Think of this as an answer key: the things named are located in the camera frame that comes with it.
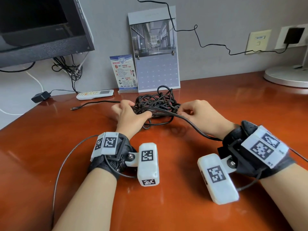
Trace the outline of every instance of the wall switch plate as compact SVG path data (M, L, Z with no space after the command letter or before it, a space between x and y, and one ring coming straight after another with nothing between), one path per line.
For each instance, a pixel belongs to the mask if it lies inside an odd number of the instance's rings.
M278 37L275 49L284 49L284 48L286 48L286 44L284 44L283 42L285 41L285 38L287 36L289 28L292 28L292 27L304 27L305 30L303 32L303 35L302 35L299 43L298 44L290 44L288 46L288 48L300 47L300 46L308 45L308 43L306 42L306 39L308 40L308 24L301 24L301 25L282 27L281 30L280 30L280 34L279 34L279 37Z
M255 54L256 51L259 51L259 50L266 51L266 47L270 39L271 32L272 30L265 30L265 31L250 33L246 51L250 51L250 50L253 50L253 51L245 53L245 54Z

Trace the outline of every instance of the desk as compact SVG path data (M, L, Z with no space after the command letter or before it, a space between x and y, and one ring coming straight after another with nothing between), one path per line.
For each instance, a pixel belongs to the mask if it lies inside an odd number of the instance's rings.
M210 102L227 119L263 124L287 145L308 157L308 89L272 84L263 72L181 82L179 103ZM54 96L0 131L0 230L50 230L52 196L58 170L67 154L88 136L115 131L112 104L71 111L86 103L76 95ZM138 94L108 100L135 100ZM87 140L67 160L56 195L56 220L86 177L96 139ZM216 153L221 142L199 135L183 120L142 130L131 140L137 149L157 144L160 184L142 187L120 178L113 203L111 230L291 230L275 203L258 183L240 192L238 202L212 202L197 166L201 156ZM308 164L291 154L299 165ZM251 179L233 174L237 187Z

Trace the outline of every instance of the gray wall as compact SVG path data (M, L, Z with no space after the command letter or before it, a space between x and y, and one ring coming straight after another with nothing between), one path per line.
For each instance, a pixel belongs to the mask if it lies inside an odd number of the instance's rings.
M308 23L308 0L156 0L176 6L177 29L197 32L202 45L226 44L231 53L244 51L250 32L272 29L268 49L275 47L280 28ZM116 88L109 56L133 52L127 13L163 7L138 3L137 0L80 0L94 36L95 51L84 64L83 77L76 82L79 91ZM224 47L200 48L194 32L178 32L181 80L214 77L265 70L271 66L299 64L305 48L291 48L286 53L262 53L229 56ZM45 90L71 89L65 73L51 70L51 59L37 62L29 72ZM21 66L7 68L21 69ZM26 73L0 72L0 108L24 113L35 106L30 98L40 92L36 81ZM0 129L15 120L0 112Z

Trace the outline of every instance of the black and white square marker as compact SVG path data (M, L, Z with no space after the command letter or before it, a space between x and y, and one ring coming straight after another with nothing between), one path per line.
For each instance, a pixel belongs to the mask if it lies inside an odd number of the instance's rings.
M226 179L226 177L225 177L225 175L224 175L224 173L221 170L221 167L219 165L212 167L212 168L208 168L207 170L208 170L208 173L209 173L213 183L223 181L223 180Z
M103 138L97 140L94 150L100 149L102 147L102 141L103 141Z
M270 144L271 146L275 148L277 148L278 145L280 144L278 140L276 140L274 137L270 136L267 133L265 133L261 139L263 139L264 141L266 141L268 144Z
M150 160L153 160L153 150L142 151L141 161L150 161Z
M264 160L274 152L273 149L271 149L269 146L262 143L261 141L258 141L255 145L253 145L250 150Z
M104 146L103 147L116 147L115 143L116 143L116 139L114 137L106 137L105 138L105 142L104 142Z
M148 186L148 185L155 185L155 179L149 179L149 180L142 180L142 183L144 186Z

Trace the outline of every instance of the silver round base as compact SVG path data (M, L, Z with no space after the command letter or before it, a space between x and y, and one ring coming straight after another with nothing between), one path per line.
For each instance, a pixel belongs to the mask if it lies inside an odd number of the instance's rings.
M269 68L264 78L270 82L291 87L308 88L308 68L294 69L292 66Z

